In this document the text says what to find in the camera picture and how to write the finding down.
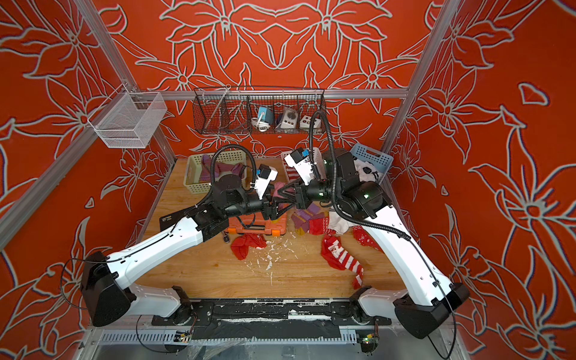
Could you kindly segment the plain white ankle sock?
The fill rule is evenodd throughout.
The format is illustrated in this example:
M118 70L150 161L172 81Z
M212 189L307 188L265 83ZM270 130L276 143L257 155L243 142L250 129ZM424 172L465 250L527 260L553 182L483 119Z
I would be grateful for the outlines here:
M362 160L354 160L355 169L361 182L379 182L381 173L373 164Z

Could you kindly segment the small purple yellow sock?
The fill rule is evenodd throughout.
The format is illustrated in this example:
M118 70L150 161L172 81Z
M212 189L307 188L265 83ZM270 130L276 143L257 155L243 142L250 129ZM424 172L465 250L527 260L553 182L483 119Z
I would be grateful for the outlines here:
M273 197L279 197L279 198L282 198L282 199L283 199L284 196L279 193L279 190L282 189L286 184L287 184L287 183L286 183L286 182L283 182L283 181L276 181L276 182L274 183L272 196L273 196Z

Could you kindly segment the purple yellow striped sock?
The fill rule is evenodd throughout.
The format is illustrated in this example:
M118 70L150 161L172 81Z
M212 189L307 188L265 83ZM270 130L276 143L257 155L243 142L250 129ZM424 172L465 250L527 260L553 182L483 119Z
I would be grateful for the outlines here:
M325 216L326 213L323 209L313 202L306 209L295 210L291 215L291 220L295 231L301 235L309 231L312 220L324 218Z

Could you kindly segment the purple ribbed sock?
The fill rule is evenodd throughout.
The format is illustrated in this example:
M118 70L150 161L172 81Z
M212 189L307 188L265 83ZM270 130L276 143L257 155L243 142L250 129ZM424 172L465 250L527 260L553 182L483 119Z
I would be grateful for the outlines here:
M207 154L202 156L202 172L199 177L200 182L209 182L211 180L211 163L212 158ZM223 175L232 173L237 176L241 176L244 172L246 166L243 163L222 163L217 161L214 165L214 177L219 179Z

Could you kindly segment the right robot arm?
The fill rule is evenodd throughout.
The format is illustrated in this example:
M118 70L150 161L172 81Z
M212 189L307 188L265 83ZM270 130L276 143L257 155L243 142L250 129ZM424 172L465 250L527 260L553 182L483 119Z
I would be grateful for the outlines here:
M428 337L468 300L469 289L452 282L425 255L386 192L374 177L356 169L349 151L337 148L322 160L324 175L308 150L285 154L284 163L299 175L291 196L304 208L313 201L329 201L343 220L367 231L400 275L405 291L360 290L355 297L361 311L369 317L398 320L415 338Z

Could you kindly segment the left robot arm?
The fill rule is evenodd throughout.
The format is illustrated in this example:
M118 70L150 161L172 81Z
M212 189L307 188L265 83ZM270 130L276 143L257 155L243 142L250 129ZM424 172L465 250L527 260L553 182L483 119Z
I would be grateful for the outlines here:
M180 286L159 289L136 282L171 257L225 231L230 218L260 213L277 219L283 211L273 197L278 172L262 164L253 173L253 187L245 190L233 174L211 181L204 202L190 207L162 232L124 250L93 253L84 260L80 290L91 323L108 326L128 315L152 315L176 325L193 316L193 305Z

